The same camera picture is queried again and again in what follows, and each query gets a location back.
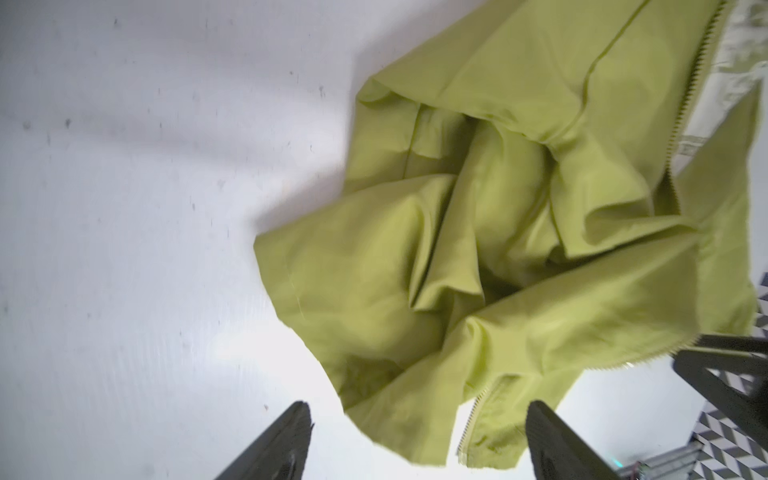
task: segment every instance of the olive green garment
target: olive green garment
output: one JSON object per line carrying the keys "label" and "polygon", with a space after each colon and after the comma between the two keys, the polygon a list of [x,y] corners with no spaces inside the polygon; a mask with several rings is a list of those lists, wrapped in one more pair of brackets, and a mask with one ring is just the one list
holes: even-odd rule
{"label": "olive green garment", "polygon": [[667,169],[718,3],[491,0],[370,78],[344,195],[254,245],[368,437],[443,465],[493,385],[465,460],[509,468],[584,369],[746,332],[759,92]]}

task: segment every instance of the white surface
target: white surface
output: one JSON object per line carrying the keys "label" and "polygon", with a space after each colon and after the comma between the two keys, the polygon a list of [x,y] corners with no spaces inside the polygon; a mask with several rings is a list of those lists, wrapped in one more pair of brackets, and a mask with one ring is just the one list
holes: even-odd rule
{"label": "white surface", "polygon": [[[371,444],[250,249],[337,195],[364,78],[478,3],[3,2],[0,478],[212,479],[295,399],[309,480],[532,478]],[[662,360],[586,374],[559,412],[630,461],[701,403]]]}

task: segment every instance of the geometric patterned floor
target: geometric patterned floor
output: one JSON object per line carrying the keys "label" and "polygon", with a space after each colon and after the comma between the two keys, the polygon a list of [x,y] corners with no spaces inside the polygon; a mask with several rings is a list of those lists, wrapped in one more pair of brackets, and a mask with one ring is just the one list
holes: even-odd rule
{"label": "geometric patterned floor", "polygon": [[[768,313],[768,275],[763,278],[757,293],[760,305],[753,336],[768,338],[768,316],[763,315],[763,312]],[[748,375],[734,375],[730,372],[714,370],[712,372],[742,393],[747,393],[752,388],[753,379]],[[765,480],[768,478],[768,452],[760,448],[709,402],[704,406],[701,417],[694,426],[694,435],[691,440],[703,445],[699,461],[690,473],[691,480],[700,478]]]}

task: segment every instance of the green fabric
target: green fabric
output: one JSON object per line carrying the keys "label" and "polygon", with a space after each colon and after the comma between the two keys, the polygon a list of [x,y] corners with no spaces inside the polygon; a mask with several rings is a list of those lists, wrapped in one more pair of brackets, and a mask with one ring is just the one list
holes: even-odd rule
{"label": "green fabric", "polygon": [[467,460],[509,468],[583,369],[746,331],[758,94],[666,169],[717,4],[491,0],[366,83],[344,195],[254,244],[361,431],[443,465],[494,385]]}

